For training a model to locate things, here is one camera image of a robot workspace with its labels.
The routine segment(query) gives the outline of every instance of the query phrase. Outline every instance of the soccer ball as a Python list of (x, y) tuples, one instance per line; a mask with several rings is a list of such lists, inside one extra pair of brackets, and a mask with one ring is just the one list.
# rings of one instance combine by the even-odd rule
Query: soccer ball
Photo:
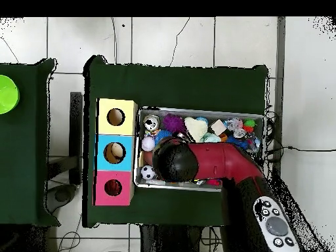
[(141, 169), (141, 175), (142, 175), (142, 178), (144, 178), (145, 180), (152, 180), (155, 176), (155, 172), (153, 170), (153, 167), (149, 166), (149, 165), (145, 165)]

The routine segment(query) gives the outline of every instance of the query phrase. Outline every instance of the circular hole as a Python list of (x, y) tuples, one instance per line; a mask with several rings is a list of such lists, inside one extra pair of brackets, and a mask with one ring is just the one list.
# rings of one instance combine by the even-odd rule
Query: circular hole
[(110, 196), (117, 196), (121, 192), (121, 183), (118, 180), (108, 180), (104, 186), (105, 192)]
[(122, 125), (125, 121), (125, 113), (119, 108), (113, 108), (108, 112), (107, 119), (110, 125)]
[(112, 164), (121, 163), (125, 156), (126, 149), (120, 143), (109, 143), (104, 149), (104, 158)]

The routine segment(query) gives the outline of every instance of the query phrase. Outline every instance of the plush heart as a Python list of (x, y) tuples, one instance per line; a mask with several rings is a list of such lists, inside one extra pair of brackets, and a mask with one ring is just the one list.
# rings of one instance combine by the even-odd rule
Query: plush heart
[(184, 124), (195, 142), (201, 142), (201, 138), (205, 133), (207, 133), (207, 123), (203, 120), (196, 120), (191, 117), (187, 117), (184, 119)]

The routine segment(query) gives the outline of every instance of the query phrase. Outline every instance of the green cloth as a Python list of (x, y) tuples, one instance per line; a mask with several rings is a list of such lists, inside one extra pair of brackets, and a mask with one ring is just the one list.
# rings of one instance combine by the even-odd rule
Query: green cloth
[(157, 106), (263, 115), (267, 75), (266, 66), (253, 69), (122, 66), (106, 64), (101, 56), (92, 57), (85, 65), (85, 105), (88, 99), (90, 102), (89, 162), (84, 164), (89, 166), (89, 188), (85, 199), (87, 224), (224, 224), (219, 192), (135, 188), (130, 206), (93, 206), (91, 162), (94, 160), (95, 150), (96, 98), (134, 100), (138, 107)]
[(20, 101), (0, 115), (0, 223), (56, 226), (44, 209), (47, 180), (47, 80), (54, 60), (35, 65), (0, 64)]

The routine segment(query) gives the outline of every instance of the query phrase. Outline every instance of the purple pom pom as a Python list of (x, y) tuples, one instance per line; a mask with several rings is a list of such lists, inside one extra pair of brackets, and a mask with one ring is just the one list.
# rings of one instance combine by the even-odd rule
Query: purple pom pom
[(184, 125), (184, 121), (179, 116), (168, 114), (163, 118), (162, 123), (165, 129), (167, 129), (171, 133), (185, 133), (186, 132), (186, 126)]

